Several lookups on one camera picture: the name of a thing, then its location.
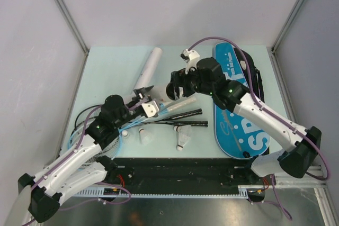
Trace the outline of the aluminium frame post right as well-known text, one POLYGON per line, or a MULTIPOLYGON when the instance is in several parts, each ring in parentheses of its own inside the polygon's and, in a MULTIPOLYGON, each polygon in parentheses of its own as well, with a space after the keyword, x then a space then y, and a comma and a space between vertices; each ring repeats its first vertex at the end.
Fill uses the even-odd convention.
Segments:
POLYGON ((293 23, 297 19, 298 14, 300 13, 301 9, 305 5, 307 0, 296 0, 296 2, 293 5, 293 8, 291 9, 282 29, 280 30, 277 38, 275 39, 271 51, 273 53, 276 53, 280 44, 284 40, 284 38, 287 36, 289 30, 291 29, 293 23))

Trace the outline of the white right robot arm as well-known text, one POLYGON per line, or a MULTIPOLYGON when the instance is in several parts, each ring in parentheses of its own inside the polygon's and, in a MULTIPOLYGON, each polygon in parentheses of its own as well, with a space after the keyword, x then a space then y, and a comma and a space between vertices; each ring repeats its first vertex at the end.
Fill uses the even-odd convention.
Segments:
POLYGON ((194 93, 209 95, 217 107, 244 117, 279 143, 282 150, 248 162, 244 177, 250 184, 280 172, 303 178, 320 154, 321 132, 317 128, 306 129, 274 113, 242 83, 227 79, 214 58, 199 60, 195 68, 172 72, 166 93, 174 101, 194 93))

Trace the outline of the black racket lower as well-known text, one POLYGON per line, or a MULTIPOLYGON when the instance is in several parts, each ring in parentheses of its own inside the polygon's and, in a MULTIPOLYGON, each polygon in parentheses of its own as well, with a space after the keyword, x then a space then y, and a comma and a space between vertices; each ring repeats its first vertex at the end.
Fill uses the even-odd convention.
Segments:
MULTIPOLYGON (((192 132, 190 128, 192 127, 208 127, 208 121, 174 121, 174 122, 157 122, 157 124, 166 124, 171 125, 174 127, 174 130, 179 132, 187 130, 188 135, 192 132)), ((129 129, 123 130, 121 137, 117 137, 115 140, 113 140, 104 150, 99 152, 97 155, 94 155, 90 159, 88 159, 86 162, 84 162, 80 169, 83 169, 87 166, 89 166, 91 163, 95 162, 97 158, 102 156, 107 156, 110 159, 114 159, 117 154, 119 153, 119 149, 121 147, 121 144, 123 142, 128 143, 131 140, 133 140, 129 129)))

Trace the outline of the aluminium side rail right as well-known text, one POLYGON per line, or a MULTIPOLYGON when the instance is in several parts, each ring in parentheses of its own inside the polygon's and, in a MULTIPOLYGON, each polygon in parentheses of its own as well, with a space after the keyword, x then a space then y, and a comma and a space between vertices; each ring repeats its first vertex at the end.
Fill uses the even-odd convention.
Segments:
MULTIPOLYGON (((293 111, 290 95, 284 81, 281 68, 279 67, 277 58, 270 47, 267 47, 267 51, 270 56, 271 65, 278 83, 287 117, 292 119, 293 121, 296 121, 296 116, 293 111)), ((338 213, 335 209, 327 184, 324 184, 320 187, 315 187, 314 191, 325 225, 338 225, 338 213)))

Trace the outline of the white shuttlecock tube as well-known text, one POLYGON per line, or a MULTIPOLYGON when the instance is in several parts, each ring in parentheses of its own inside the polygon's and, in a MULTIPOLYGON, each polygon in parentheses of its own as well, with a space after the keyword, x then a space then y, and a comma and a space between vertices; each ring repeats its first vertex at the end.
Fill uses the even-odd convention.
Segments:
POLYGON ((166 92, 166 86, 153 86, 148 94, 151 96, 152 99, 156 100, 158 103, 168 103, 172 102, 171 99, 166 92))

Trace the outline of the white shuttlecock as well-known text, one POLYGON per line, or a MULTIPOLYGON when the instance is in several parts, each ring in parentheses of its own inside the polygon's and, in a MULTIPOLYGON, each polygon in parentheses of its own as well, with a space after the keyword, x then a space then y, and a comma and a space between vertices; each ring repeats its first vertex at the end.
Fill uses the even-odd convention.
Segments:
POLYGON ((121 136, 124 144, 130 144, 134 141, 133 135, 128 130, 122 130, 121 136))
POLYGON ((145 146, 153 142, 154 135, 152 132, 145 130, 144 128, 139 129, 140 143, 145 146))
POLYGON ((183 150, 184 146, 191 140, 191 137, 186 134, 179 133, 177 136, 176 149, 178 151, 183 150))
POLYGON ((175 125, 174 126, 174 131, 176 131, 180 135, 185 135, 190 137, 192 134, 192 126, 191 125, 175 125))

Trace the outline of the blue racket white grip upper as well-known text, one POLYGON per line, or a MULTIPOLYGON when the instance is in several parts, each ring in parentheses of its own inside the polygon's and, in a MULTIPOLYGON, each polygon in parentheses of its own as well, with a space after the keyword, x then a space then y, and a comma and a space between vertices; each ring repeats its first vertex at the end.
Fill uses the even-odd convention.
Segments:
MULTIPOLYGON (((195 96, 191 96, 191 97, 189 97, 185 100, 179 100, 179 102, 177 102, 177 103, 170 103, 170 102, 161 103, 160 104, 160 114, 167 114, 169 112, 173 112, 173 111, 178 110, 178 109, 180 109, 184 106, 195 103, 196 101, 197 101, 197 98, 195 96)), ((85 113, 85 112, 87 112, 88 110, 91 110, 91 109, 97 109, 96 112, 98 113, 99 112, 99 106, 100 106, 100 104, 92 105, 90 107, 83 109, 82 111, 80 111, 78 113, 78 115, 77 115, 77 117, 74 121, 74 129, 73 129, 71 136, 70 136, 70 138, 67 142, 67 149, 69 149, 71 147, 74 135, 80 134, 80 131, 78 129, 83 126, 83 122, 78 123, 79 117, 83 113, 85 113)))

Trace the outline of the black racket bag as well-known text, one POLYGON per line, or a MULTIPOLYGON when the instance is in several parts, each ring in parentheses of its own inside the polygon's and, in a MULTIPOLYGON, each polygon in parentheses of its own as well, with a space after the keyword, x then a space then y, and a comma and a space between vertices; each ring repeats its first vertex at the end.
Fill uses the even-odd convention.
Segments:
MULTIPOLYGON (((264 101, 264 90, 260 71, 255 67, 252 57, 244 50, 234 48, 238 64, 236 74, 242 74, 242 78, 236 80, 245 86, 252 84, 252 91, 264 101)), ((270 136, 246 118, 240 116, 232 117, 232 127, 236 140, 236 158, 250 158, 266 153, 270 136)))

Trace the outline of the black racket upper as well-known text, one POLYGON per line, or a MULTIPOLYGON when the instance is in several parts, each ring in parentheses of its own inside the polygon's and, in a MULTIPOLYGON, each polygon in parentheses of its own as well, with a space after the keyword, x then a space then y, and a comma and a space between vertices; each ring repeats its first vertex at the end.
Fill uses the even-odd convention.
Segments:
POLYGON ((160 120, 156 120, 150 123, 160 123, 160 124, 169 124, 169 125, 188 125, 191 124, 193 126, 204 126, 204 127, 208 127, 208 121, 182 121, 182 119, 187 118, 187 117, 192 117, 195 115, 201 115, 202 109, 196 109, 196 110, 192 110, 192 111, 188 111, 188 112, 183 112, 183 113, 178 113, 178 114, 174 114, 171 116, 168 116, 166 118, 160 119, 160 120))

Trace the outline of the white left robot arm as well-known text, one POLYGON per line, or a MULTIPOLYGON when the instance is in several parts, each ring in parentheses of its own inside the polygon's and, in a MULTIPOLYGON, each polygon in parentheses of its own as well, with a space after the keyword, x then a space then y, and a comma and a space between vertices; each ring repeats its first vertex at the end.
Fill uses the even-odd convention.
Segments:
POLYGON ((46 168, 31 176, 23 174, 17 181, 19 192, 30 190, 28 212, 38 223, 49 220, 61 205, 78 191, 104 181, 116 180, 117 170, 112 156, 101 153, 119 137, 124 126, 139 117, 152 118, 160 112, 161 89, 156 86, 138 88, 134 96, 108 96, 96 107, 98 116, 84 120, 79 140, 46 168))

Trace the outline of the aluminium frame post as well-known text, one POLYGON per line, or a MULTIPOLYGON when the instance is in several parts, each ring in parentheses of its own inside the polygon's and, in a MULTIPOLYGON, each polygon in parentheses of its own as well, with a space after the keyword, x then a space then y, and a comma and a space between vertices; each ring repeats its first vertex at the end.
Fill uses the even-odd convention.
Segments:
POLYGON ((300 13, 301 9, 305 5, 307 0, 296 0, 296 2, 293 5, 293 8, 291 9, 282 29, 280 30, 277 38, 275 39, 271 51, 273 53, 276 53, 280 44, 284 40, 284 38, 287 36, 289 30, 291 29, 293 23, 297 19, 298 14, 300 13))
POLYGON ((80 46, 82 52, 84 55, 88 55, 89 52, 89 48, 85 42, 85 40, 83 39, 83 36, 81 35, 81 32, 75 22, 75 20, 73 19, 71 12, 69 11, 69 8, 66 5, 65 0, 54 0, 61 15, 63 16, 68 28, 70 29, 72 35, 74 36, 76 42, 78 43, 78 45, 80 46))

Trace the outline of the aluminium frame post left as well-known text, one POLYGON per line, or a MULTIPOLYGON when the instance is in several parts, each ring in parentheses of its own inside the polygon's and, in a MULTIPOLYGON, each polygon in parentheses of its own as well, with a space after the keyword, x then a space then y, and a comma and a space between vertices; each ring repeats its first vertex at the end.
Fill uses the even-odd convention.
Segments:
POLYGON ((80 46, 82 52, 84 55, 88 55, 89 52, 89 48, 85 42, 85 40, 83 39, 83 36, 81 35, 81 32, 75 22, 75 20, 73 19, 71 12, 69 11, 69 8, 66 5, 65 0, 54 0, 61 15, 63 16, 68 28, 70 29, 72 35, 74 36, 76 42, 78 43, 78 45, 80 46))

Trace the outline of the black racket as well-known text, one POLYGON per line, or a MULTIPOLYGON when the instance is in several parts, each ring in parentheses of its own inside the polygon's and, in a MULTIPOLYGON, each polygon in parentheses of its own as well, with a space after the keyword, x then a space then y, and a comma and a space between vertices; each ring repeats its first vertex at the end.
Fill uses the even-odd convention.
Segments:
POLYGON ((168 116, 166 118, 160 119, 160 120, 156 120, 150 123, 160 123, 160 124, 169 124, 169 125, 188 125, 191 124, 193 126, 204 126, 204 127, 208 127, 208 121, 182 121, 182 119, 187 118, 187 117, 192 117, 195 115, 201 115, 202 109, 196 109, 196 110, 192 110, 192 111, 188 111, 188 112, 183 112, 183 113, 178 113, 178 114, 174 114, 171 116, 168 116))
MULTIPOLYGON (((208 121, 174 121, 174 122, 157 122, 157 124, 166 124, 171 125, 174 127, 174 130, 179 132, 187 130, 188 135, 192 132, 190 128, 192 127, 208 127, 208 121)), ((123 142, 128 143, 131 140, 133 140, 129 129, 123 130, 121 137, 117 137, 115 140, 113 140, 104 150, 99 152, 97 155, 94 155, 90 159, 88 159, 86 162, 84 162, 80 169, 83 169, 87 166, 89 166, 91 163, 95 162, 97 158, 102 156, 107 156, 110 159, 114 159, 117 154, 119 153, 119 149, 121 147, 121 144, 123 142)))

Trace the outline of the white cardboard tube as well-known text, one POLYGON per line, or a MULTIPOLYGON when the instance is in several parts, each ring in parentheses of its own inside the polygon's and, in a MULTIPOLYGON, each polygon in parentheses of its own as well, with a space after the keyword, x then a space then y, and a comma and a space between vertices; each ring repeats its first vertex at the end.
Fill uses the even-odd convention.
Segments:
POLYGON ((159 60, 163 54, 163 50, 159 47, 155 47, 149 57, 147 58, 147 61, 141 71, 141 74, 139 75, 139 78, 134 86, 134 89, 140 89, 143 87, 147 87, 150 83, 150 80, 156 70, 156 67, 159 63, 159 60))

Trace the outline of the blue racket bag cover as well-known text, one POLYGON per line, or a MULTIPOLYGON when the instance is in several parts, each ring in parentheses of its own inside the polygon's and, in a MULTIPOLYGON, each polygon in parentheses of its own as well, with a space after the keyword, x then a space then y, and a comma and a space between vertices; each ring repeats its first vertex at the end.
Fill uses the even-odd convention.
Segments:
MULTIPOLYGON (((227 90, 221 93, 223 99, 226 100, 229 105, 225 110, 219 107, 214 107, 214 128, 215 138, 219 145, 219 148, 228 156, 236 158, 236 140, 235 133, 232 127, 232 117, 240 116, 233 112, 235 105, 240 103, 240 96, 245 94, 242 82, 237 81, 237 78, 242 78, 242 74, 236 74, 237 57, 234 52, 234 46, 228 42, 222 42, 215 46, 214 58, 220 64, 222 72, 226 77, 228 86, 227 90)), ((267 155, 269 153, 269 147, 266 153, 261 155, 267 155)))

